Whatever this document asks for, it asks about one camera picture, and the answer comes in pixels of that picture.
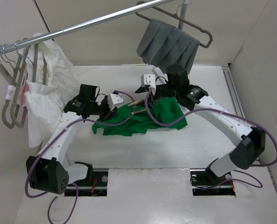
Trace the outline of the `beige plastic hanger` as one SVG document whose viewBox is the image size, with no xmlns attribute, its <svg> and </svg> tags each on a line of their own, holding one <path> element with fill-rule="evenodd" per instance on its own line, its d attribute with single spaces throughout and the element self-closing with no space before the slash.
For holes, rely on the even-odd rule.
<svg viewBox="0 0 277 224">
<path fill-rule="evenodd" d="M 144 106 L 145 105 L 145 101 L 143 99 L 141 100 L 137 100 L 137 101 L 134 101 L 134 102 L 131 102 L 129 103 L 127 106 L 128 107 L 132 107 L 132 112 L 131 112 L 131 115 L 134 115 L 134 114 L 138 114 L 138 113 L 141 113 L 141 112 L 146 112 L 146 109 L 140 109 L 140 110 L 136 110 L 136 106 Z"/>
</svg>

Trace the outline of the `green t shirt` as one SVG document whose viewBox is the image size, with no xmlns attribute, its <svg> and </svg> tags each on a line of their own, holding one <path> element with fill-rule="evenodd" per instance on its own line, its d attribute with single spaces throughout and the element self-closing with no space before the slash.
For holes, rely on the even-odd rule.
<svg viewBox="0 0 277 224">
<path fill-rule="evenodd" d="M 123 122 L 127 118 L 130 118 L 127 122 L 119 126 L 102 126 L 99 124 L 92 125 L 92 131 L 97 133 L 99 128 L 103 129 L 103 135 L 122 135 L 130 137 L 133 134 L 146 134 L 149 129 L 159 129 L 162 126 L 155 123 L 144 111 L 145 106 L 136 106 L 138 113 L 131 115 L 133 111 L 132 106 L 124 105 L 117 109 L 116 117 L 113 117 L 107 121 L 106 124 L 117 124 Z M 153 106 L 149 106 L 150 112 L 153 117 L 160 123 L 172 123 L 176 119 L 183 115 L 183 111 L 180 108 L 175 98 L 162 98 L 153 103 Z"/>
</svg>

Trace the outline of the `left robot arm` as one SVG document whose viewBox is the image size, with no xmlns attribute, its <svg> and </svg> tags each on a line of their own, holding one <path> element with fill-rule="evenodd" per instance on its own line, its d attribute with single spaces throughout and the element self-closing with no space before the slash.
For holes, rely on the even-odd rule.
<svg viewBox="0 0 277 224">
<path fill-rule="evenodd" d="M 101 121 L 116 116 L 116 110 L 123 97 L 117 91 L 97 101 L 97 86 L 82 84 L 79 94 L 64 107 L 60 123 L 52 137 L 37 156 L 26 161 L 27 180 L 25 193 L 29 188 L 41 190 L 43 194 L 61 195 L 66 188 L 77 181 L 88 185 L 93 181 L 93 167 L 89 163 L 75 162 L 64 167 L 64 157 L 73 142 L 77 131 L 91 115 L 97 115 Z"/>
</svg>

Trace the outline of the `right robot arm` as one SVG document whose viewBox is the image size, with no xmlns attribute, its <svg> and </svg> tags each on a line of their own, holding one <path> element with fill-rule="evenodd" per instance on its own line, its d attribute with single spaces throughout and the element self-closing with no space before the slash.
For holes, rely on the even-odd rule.
<svg viewBox="0 0 277 224">
<path fill-rule="evenodd" d="M 157 76 L 143 74 L 141 86 L 136 93 L 147 92 L 145 103 L 159 99 L 174 98 L 177 103 L 210 122 L 230 141 L 235 148 L 228 154 L 215 159 L 201 173 L 205 185 L 216 185 L 229 172 L 240 168 L 247 170 L 264 151 L 266 132 L 230 114 L 216 103 L 203 88 L 193 85 L 188 73 L 180 65 L 167 68 L 165 84 L 156 84 Z"/>
</svg>

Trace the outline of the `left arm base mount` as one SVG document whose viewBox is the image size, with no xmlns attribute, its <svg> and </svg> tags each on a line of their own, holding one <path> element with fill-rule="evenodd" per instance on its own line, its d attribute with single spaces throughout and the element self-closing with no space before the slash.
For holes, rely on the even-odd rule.
<svg viewBox="0 0 277 224">
<path fill-rule="evenodd" d="M 65 196 L 107 196 L 108 169 L 93 168 L 91 164 L 84 162 L 75 162 L 65 169 L 69 174 Z"/>
</svg>

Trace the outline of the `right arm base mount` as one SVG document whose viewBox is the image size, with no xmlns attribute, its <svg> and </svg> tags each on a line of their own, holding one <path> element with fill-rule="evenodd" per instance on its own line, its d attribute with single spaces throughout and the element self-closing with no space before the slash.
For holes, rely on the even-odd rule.
<svg viewBox="0 0 277 224">
<path fill-rule="evenodd" d="M 193 196 L 235 196 L 230 172 L 221 177 L 208 176 L 205 169 L 190 169 L 190 183 Z"/>
</svg>

